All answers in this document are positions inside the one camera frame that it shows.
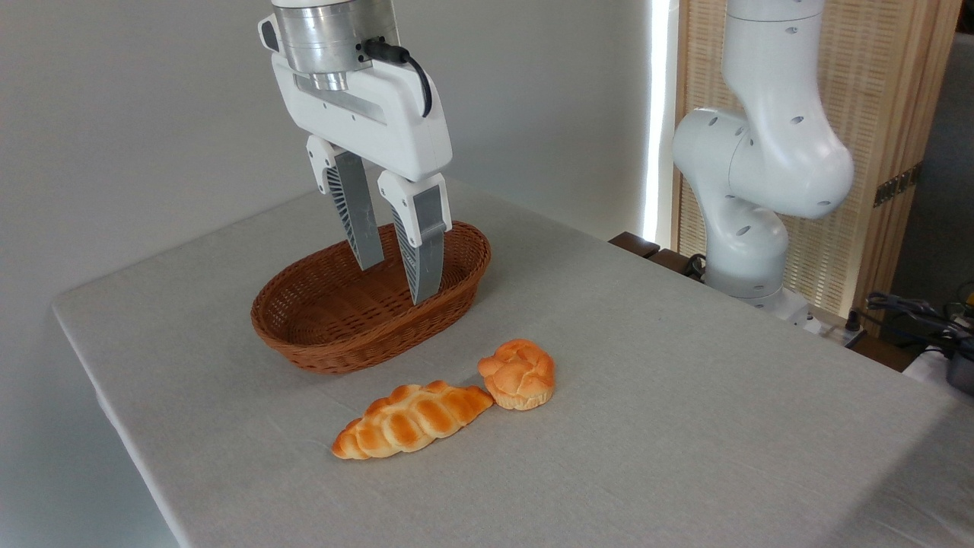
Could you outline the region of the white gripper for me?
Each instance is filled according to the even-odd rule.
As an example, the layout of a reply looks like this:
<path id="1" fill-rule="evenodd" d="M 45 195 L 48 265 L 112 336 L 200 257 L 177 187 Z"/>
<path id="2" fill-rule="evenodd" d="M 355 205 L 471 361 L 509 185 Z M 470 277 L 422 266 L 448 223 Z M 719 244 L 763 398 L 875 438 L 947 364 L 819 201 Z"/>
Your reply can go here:
<path id="1" fill-rule="evenodd" d="M 410 65 L 376 60 L 348 73 L 347 90 L 328 91 L 295 72 L 282 53 L 271 51 L 271 63 L 290 117 L 313 134 L 306 150 L 317 187 L 332 197 L 361 269 L 385 260 L 363 158 L 386 169 L 377 183 L 392 207 L 414 305 L 435 295 L 451 229 L 445 178 L 438 173 L 451 163 L 453 149 L 434 82 L 431 111 L 423 116 L 423 84 Z"/>

